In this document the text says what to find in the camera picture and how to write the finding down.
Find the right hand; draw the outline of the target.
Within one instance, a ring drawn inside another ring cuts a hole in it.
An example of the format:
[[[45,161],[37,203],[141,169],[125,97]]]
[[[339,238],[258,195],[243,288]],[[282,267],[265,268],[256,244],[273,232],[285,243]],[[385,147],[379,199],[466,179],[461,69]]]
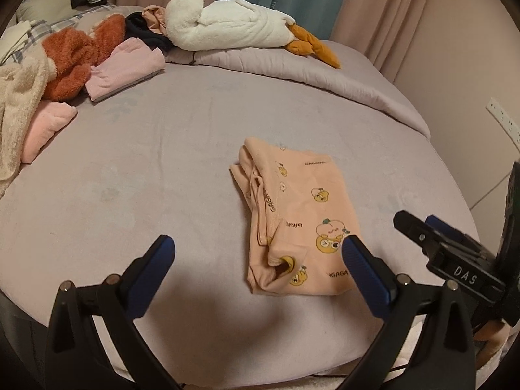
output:
[[[486,323],[473,337],[476,343],[484,346],[476,355],[476,369],[484,366],[506,343],[511,326],[502,320],[492,319]]]

